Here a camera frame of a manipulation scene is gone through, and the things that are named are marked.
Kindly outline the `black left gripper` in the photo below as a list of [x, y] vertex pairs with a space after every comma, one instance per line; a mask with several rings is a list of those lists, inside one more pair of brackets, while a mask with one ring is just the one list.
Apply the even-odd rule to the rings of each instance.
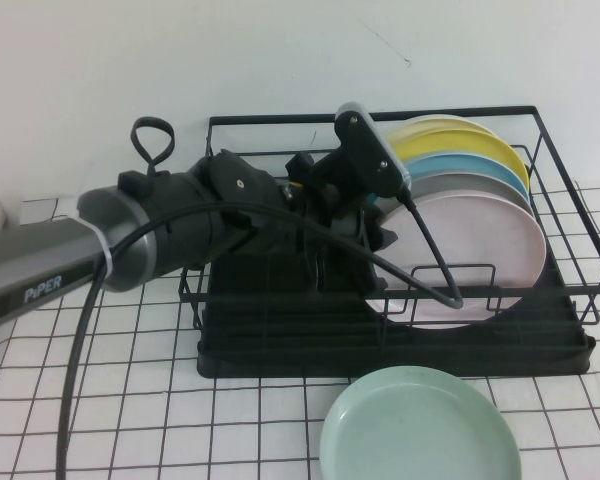
[[349, 160], [342, 152], [331, 152], [319, 161], [307, 152], [299, 152], [285, 168], [294, 191], [303, 197], [301, 214], [365, 251], [360, 259], [303, 232], [301, 250], [310, 287], [318, 292], [347, 288], [362, 298], [381, 294], [387, 282], [377, 275], [371, 257], [393, 244], [398, 236], [381, 226], [385, 215], [377, 205], [365, 202], [361, 207], [364, 185]]

